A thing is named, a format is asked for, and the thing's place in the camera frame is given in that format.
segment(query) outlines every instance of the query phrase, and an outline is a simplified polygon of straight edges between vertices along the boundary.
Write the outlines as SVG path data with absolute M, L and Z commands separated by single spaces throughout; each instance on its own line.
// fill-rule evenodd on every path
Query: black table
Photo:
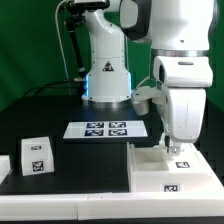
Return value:
M 163 130 L 153 104 L 150 104 L 150 111 L 150 114 L 138 117 L 131 106 L 106 111 L 87 108 L 80 105 L 76 96 L 41 96 L 16 100 L 0 113 L 0 154 L 10 155 L 13 168 L 13 172 L 0 186 L 0 195 L 129 192 L 126 142 L 135 143 L 137 147 L 150 147 L 158 144 Z M 70 121 L 122 120 L 144 120 L 148 137 L 78 140 L 73 143 L 63 140 Z M 223 126 L 224 114 L 208 102 L 196 146 L 220 180 L 224 176 Z M 51 139 L 55 172 L 23 177 L 20 164 L 21 139 L 45 136 Z M 224 218 L 98 220 L 84 223 L 224 223 Z

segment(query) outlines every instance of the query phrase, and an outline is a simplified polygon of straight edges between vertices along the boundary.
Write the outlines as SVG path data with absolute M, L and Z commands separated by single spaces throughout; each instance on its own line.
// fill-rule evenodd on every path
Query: green wall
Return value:
M 59 0 L 1 1 L 0 4 L 0 110 L 29 88 L 65 78 L 62 57 L 56 35 L 54 12 Z M 224 111 L 224 1 L 219 1 L 220 21 L 211 37 L 210 61 L 214 70 L 214 84 L 208 98 Z M 62 41 L 70 77 L 77 76 L 77 66 L 71 42 L 64 28 L 66 12 L 59 15 Z M 118 23 L 118 14 L 107 14 Z M 90 46 L 86 27 L 77 30 L 81 54 L 90 68 Z M 129 70 L 133 87 L 148 75 L 149 50 L 147 44 L 129 41 Z M 64 90 L 48 90 L 45 94 L 67 94 Z

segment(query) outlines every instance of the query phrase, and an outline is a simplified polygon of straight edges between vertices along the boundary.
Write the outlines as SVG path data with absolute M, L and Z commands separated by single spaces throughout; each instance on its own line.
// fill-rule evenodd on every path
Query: white platform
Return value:
M 180 187 L 180 191 L 176 192 L 164 192 L 164 188 L 159 188 L 158 191 L 155 189 L 154 192 L 116 194 L 0 196 L 0 221 L 224 217 L 223 187 L 212 170 L 206 165 L 207 163 L 204 159 L 201 158 L 200 154 L 198 154 L 194 148 L 191 153 L 196 154 L 192 162 L 188 160 L 189 165 L 192 165 L 192 173 L 182 170 L 174 176 L 175 179 L 166 179 L 165 182 L 162 181 L 161 183 L 162 185 L 164 183 L 180 183 L 181 186 L 182 182 L 178 182 L 179 177 L 187 174 L 187 177 L 190 179 L 190 176 L 193 175 L 193 170 L 195 170 L 195 172 L 197 171 L 197 175 L 202 178 L 201 180 L 203 180 L 203 183 L 205 183 L 205 185 L 207 184 L 207 187 L 204 189 L 197 183 L 195 191 L 187 190 L 188 186 L 184 184 L 184 188 Z M 174 169 L 172 163 L 175 162 L 176 164 L 176 161 L 180 161 L 179 158 L 178 160 L 177 158 L 173 158 L 173 160 L 168 160 L 167 165 L 164 165 L 163 159 L 166 157 L 163 157 L 164 155 L 162 155 L 162 152 L 159 152 L 158 155 L 152 155 L 152 157 L 156 159 L 155 163 L 162 164 L 145 166 L 146 164 L 144 164 L 143 159 L 148 161 L 147 156 L 139 157 L 139 160 L 137 159 L 139 165 L 137 168 L 135 167 L 137 172 L 149 172 L 149 170 L 151 170 L 150 172 L 153 172 L 155 174 L 154 177 L 156 177 L 159 172 L 169 172 L 168 169 Z M 158 176 L 159 178 L 167 178 L 166 175 Z M 194 182 L 197 182 L 196 178 L 191 179 L 193 185 Z M 138 180 L 135 183 L 136 189 L 138 189 Z

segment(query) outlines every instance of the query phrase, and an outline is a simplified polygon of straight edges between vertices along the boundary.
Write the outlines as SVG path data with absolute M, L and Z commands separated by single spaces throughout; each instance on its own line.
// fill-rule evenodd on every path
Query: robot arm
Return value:
M 105 12 L 118 12 L 120 0 L 70 0 L 70 11 L 81 10 L 91 44 L 92 65 L 86 75 L 85 105 L 117 108 L 130 104 L 131 77 L 125 68 L 124 34 L 105 19 Z
M 157 81 L 155 88 L 135 89 L 132 101 L 139 114 L 147 112 L 146 99 L 158 105 L 165 134 L 173 143 L 170 152 L 178 154 L 181 143 L 194 143 L 200 134 L 203 88 L 211 86 L 213 77 L 206 52 L 216 7 L 215 0 L 121 2 L 124 33 L 131 40 L 152 43 L 151 78 Z

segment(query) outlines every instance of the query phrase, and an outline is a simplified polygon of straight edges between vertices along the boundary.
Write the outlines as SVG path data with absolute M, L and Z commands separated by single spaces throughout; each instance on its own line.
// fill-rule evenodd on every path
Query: white surface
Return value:
M 127 146 L 132 192 L 213 192 L 223 186 L 193 144 L 182 144 L 178 156 L 166 149 Z
M 48 137 L 22 139 L 23 176 L 54 172 L 53 154 Z
M 64 139 L 147 137 L 143 121 L 70 122 Z
M 10 172 L 9 156 L 0 156 L 0 185 Z
M 224 216 L 224 192 L 0 196 L 0 221 Z
M 162 50 L 208 50 L 213 6 L 214 0 L 152 0 L 151 47 Z
M 165 70 L 164 85 L 169 87 L 209 87 L 213 72 L 207 57 L 156 57 L 154 76 L 159 79 L 160 66 Z
M 123 1 L 120 7 L 120 23 L 122 27 L 132 27 L 137 23 L 138 5 L 133 1 Z

